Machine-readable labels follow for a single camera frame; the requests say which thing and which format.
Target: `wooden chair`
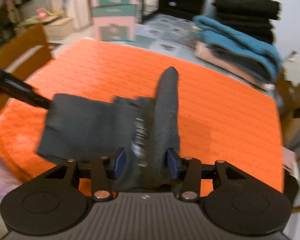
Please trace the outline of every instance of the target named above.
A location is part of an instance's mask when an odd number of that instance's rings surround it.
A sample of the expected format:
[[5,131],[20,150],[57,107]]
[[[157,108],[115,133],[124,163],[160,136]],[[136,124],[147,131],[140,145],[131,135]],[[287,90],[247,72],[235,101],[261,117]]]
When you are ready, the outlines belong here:
[[[35,25],[0,49],[0,68],[22,81],[51,59],[41,24]],[[8,99],[8,94],[0,93],[0,111]]]

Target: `pink object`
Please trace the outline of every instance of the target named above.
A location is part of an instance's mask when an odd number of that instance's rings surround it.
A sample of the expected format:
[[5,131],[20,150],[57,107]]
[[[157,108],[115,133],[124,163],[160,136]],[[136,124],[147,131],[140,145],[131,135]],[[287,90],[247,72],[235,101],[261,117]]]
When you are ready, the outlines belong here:
[[47,13],[46,10],[44,8],[38,8],[37,9],[37,14],[38,14],[38,20],[44,20],[45,18],[47,18]]
[[206,47],[206,44],[202,42],[197,43],[196,51],[194,54],[196,57],[203,59],[205,61],[208,61],[218,67],[221,67],[241,78],[244,80],[250,82],[251,84],[257,85],[258,87],[262,88],[263,90],[271,91],[273,90],[273,86],[271,84],[264,84],[264,83],[259,83],[255,80],[253,76],[250,74],[246,73],[239,67],[237,67],[235,64],[232,64],[230,62],[227,62],[225,60],[222,60],[220,58],[217,58],[214,56],[209,48]]

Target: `folded towel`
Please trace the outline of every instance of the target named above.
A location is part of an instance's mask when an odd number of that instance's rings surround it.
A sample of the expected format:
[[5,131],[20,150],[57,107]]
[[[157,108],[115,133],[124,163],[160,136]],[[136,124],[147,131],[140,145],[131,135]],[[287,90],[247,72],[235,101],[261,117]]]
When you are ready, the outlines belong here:
[[230,26],[230,25],[236,25],[236,26],[242,26],[242,27],[256,27],[256,28],[266,28],[266,29],[272,29],[273,25],[270,23],[270,20],[267,18],[264,22],[253,22],[253,21],[244,21],[244,20],[238,20],[238,19],[228,19],[225,17],[220,17],[219,13],[216,13],[214,16],[214,19],[218,22],[221,22],[224,25]]
[[[65,159],[85,163],[98,156],[111,156],[124,147],[126,165],[120,177],[111,182],[114,191],[174,184],[165,166],[165,153],[170,147],[179,151],[177,117],[178,72],[173,67],[162,74],[156,98],[116,97],[113,103],[106,103],[55,94],[37,153],[54,163]],[[143,166],[135,151],[136,135],[141,133],[136,130],[137,118],[144,120],[144,129],[138,130],[146,132],[142,160],[147,165]]]
[[229,24],[225,24],[223,22],[220,22],[223,25],[226,25],[228,27],[231,27],[239,32],[245,33],[259,41],[264,41],[266,43],[269,44],[273,44],[274,43],[274,33],[267,28],[257,28],[257,27],[244,27],[244,26],[240,26],[240,25],[229,25]]
[[278,20],[280,3],[272,0],[215,0],[219,12]]
[[267,26],[270,24],[269,18],[267,17],[256,17],[256,16],[245,16],[245,15],[238,15],[232,13],[223,13],[218,10],[216,11],[215,15],[224,21],[263,23],[266,24]]
[[282,59],[274,46],[205,16],[195,16],[194,22],[202,29],[198,33],[199,41],[206,43],[215,56],[226,57],[264,83],[277,79]]
[[273,84],[265,84],[260,80],[258,80],[257,78],[253,77],[252,75],[240,69],[237,65],[216,57],[215,55],[212,54],[211,49],[207,48],[207,45],[200,41],[197,42],[196,51],[194,55],[200,59],[210,62],[218,67],[221,67],[243,78],[244,80],[262,88],[263,90],[271,91],[274,88]]

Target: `orange table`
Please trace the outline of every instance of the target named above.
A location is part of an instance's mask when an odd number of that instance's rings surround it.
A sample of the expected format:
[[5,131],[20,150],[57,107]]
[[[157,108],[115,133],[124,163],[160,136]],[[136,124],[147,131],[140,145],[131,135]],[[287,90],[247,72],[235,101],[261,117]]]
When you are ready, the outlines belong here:
[[[181,156],[208,164],[224,159],[281,191],[281,134],[275,102],[223,74],[143,49],[82,39],[28,83],[48,98],[69,93],[111,102],[115,95],[154,96],[159,76],[169,66],[179,72]],[[12,99],[0,114],[0,156],[22,181],[53,166],[35,154],[46,113]],[[211,182],[202,181],[201,194],[211,190]]]

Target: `pink towel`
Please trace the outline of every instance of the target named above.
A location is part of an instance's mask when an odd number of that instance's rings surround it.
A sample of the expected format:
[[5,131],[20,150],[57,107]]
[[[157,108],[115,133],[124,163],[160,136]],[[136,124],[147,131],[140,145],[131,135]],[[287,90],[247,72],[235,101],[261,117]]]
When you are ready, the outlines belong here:
[[196,51],[195,51],[194,55],[200,59],[210,62],[218,67],[221,67],[221,68],[243,78],[244,80],[262,88],[263,90],[271,91],[274,89],[273,84],[265,84],[265,83],[257,82],[253,76],[246,73],[245,71],[243,71],[242,69],[237,67],[235,64],[232,64],[225,60],[217,58],[216,56],[214,56],[211,53],[211,50],[206,47],[206,44],[204,44],[202,42],[199,42],[199,41],[197,42],[197,47],[196,47]]

